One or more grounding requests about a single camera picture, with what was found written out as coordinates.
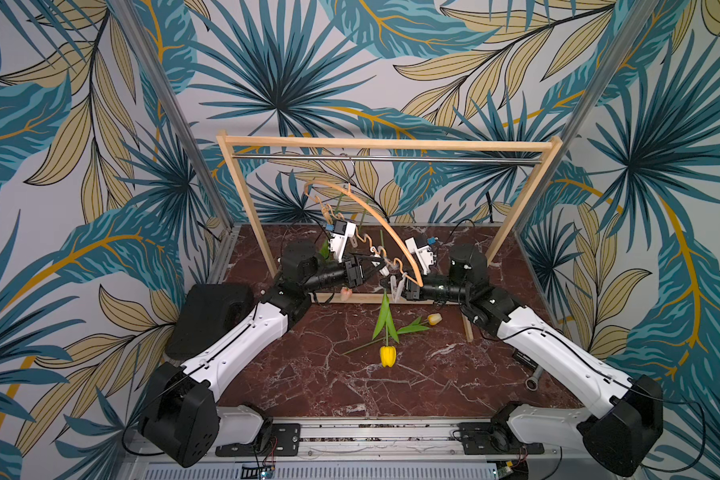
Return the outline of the orange cream tulip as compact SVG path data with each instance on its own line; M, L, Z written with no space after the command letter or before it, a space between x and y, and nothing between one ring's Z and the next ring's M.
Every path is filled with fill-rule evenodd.
M413 320L411 323L409 323L408 325L397 328L396 332L397 332L398 337L401 337L402 335L426 332L431 327L437 326L441 321L442 321L442 315L439 313L428 315L425 320L423 320L421 317L418 317L415 320ZM363 350L367 347L370 347L370 346L375 345L380 342L385 343L386 340L384 338L375 337L370 342L367 342L358 347L355 347L346 352L343 352L343 355L349 355L351 353Z

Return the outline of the cream white tulip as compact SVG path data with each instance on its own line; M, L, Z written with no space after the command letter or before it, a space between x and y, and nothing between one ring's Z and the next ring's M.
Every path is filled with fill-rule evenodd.
M333 253L331 251L331 246L330 246L330 241L328 239L323 241L323 243L319 249L319 254L326 261L330 260L333 257Z

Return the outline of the yellow tulip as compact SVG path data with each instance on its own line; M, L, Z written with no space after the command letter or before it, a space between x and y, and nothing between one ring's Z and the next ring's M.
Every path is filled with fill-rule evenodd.
M391 300L387 290L384 290L382 294L381 306L372 339L382 340L379 350L381 365L385 368L393 367L397 360L396 345L399 343L399 334L394 324Z

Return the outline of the pink tulip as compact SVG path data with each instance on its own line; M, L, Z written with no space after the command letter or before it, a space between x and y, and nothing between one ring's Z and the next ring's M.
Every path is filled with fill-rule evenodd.
M343 287L340 291L340 299L342 302L345 302L351 298L353 294L353 291L351 288Z

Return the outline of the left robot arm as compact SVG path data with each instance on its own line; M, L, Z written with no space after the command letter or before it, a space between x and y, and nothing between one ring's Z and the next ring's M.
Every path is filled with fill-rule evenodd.
M136 418L138 433L183 467L226 445L260 452L270 436L263 413L245 405L220 411L217 402L223 392L262 350L305 316L312 293L360 286L385 265L380 257L361 254L329 262L308 241L289 244L273 285L237 326L182 364L168 364L152 374Z

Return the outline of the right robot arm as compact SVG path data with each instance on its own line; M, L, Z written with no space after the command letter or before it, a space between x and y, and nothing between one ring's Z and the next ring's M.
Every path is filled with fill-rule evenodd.
M579 400L578 409L529 404L505 409L506 427L519 442L585 451L611 473L629 477L662 435L659 384L597 359L493 285L475 246L455 246L447 274L427 271L420 282L408 280L400 290L409 301L458 305L471 324L528 357Z

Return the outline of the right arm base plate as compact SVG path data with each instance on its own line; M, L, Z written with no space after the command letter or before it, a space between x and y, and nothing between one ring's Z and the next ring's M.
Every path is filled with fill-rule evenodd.
M500 423L463 422L457 425L454 437L462 445L467 456L476 455L517 455L543 454L541 443L523 443Z

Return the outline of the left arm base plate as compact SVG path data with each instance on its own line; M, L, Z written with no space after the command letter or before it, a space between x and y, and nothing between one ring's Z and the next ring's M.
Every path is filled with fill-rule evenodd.
M217 457L257 457L262 460L264 455L280 457L295 457L298 455L300 445L301 425L299 423L270 423L263 429L251 443L228 444L215 449Z

